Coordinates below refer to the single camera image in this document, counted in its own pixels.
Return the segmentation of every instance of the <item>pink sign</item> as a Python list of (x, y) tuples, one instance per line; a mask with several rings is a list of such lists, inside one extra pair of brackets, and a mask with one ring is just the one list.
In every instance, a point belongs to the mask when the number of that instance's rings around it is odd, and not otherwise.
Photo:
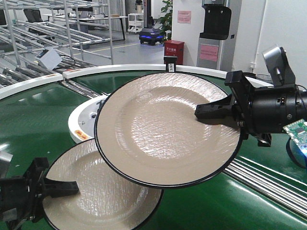
[(191, 24), (191, 11), (178, 11), (178, 23)]
[(208, 61), (217, 61), (218, 52), (218, 46), (201, 44), (200, 59)]

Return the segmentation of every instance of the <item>green circuit board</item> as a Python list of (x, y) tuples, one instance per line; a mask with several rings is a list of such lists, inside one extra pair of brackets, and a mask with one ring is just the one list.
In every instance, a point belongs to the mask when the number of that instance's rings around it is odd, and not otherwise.
[(303, 154), (307, 154), (307, 122), (304, 119), (295, 121), (283, 129), (299, 147)]

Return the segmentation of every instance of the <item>conveyor belt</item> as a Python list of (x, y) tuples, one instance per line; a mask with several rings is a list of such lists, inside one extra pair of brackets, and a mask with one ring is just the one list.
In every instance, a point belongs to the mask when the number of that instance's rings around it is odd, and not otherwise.
[[(111, 92), (123, 82), (154, 71), (126, 71), (95, 74), (75, 79), (88, 85), (97, 83), (96, 92)], [(223, 85), (223, 80), (213, 79)], [(24, 173), (33, 157), (47, 157), (52, 163), (60, 154), (74, 145), (67, 120), (70, 113), (87, 99), (57, 83), (47, 84), (0, 100), (0, 147), (13, 154), (8, 176)], [(271, 149), (257, 147), (257, 141), (244, 141), (239, 157), (252, 156), (258, 162), (269, 161), (270, 167), (288, 167), (291, 160), (280, 143)], [(291, 167), (295, 177), (300, 170)], [(6, 229), (0, 223), (0, 229)], [(23, 226), (23, 230), (51, 230), (41, 220)], [(141, 230), (305, 230), (307, 220), (276, 204), (248, 186), (225, 175), (184, 189), (166, 190), (162, 203)]]

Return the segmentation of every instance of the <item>white ceramic plate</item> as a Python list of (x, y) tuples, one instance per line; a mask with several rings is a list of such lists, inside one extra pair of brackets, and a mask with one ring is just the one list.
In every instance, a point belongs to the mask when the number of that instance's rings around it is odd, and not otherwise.
[(137, 185), (111, 170), (93, 139), (59, 157), (47, 178), (76, 181), (80, 191), (44, 199), (47, 220), (58, 230), (135, 229), (148, 219), (162, 197), (162, 190)]
[(153, 187), (182, 187), (219, 173), (234, 158), (240, 132), (205, 125), (196, 105), (226, 97), (216, 85), (183, 73), (156, 73), (128, 82), (100, 109), (95, 139), (117, 173)]

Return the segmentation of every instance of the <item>black bracket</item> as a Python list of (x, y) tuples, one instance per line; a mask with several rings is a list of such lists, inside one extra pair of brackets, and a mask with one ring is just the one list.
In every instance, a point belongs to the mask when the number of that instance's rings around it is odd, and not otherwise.
[(177, 56), (164, 56), (167, 72), (176, 72)]
[(244, 139), (248, 134), (258, 139), (258, 146), (271, 146), (271, 135), (257, 133), (251, 112), (251, 102), (255, 88), (245, 78), (242, 71), (229, 72), (226, 75), (225, 85), (229, 86), (232, 94), (212, 103), (199, 104), (195, 110), (195, 116), (203, 123), (208, 124), (207, 119), (232, 118), (232, 122), (225, 124), (231, 127), (241, 127), (244, 133)]
[(0, 221), (6, 222), (9, 230), (20, 230), (27, 220), (39, 221), (46, 196), (70, 196), (79, 192), (76, 182), (46, 178), (44, 171), (48, 167), (47, 158), (34, 158), (23, 176), (0, 179)]

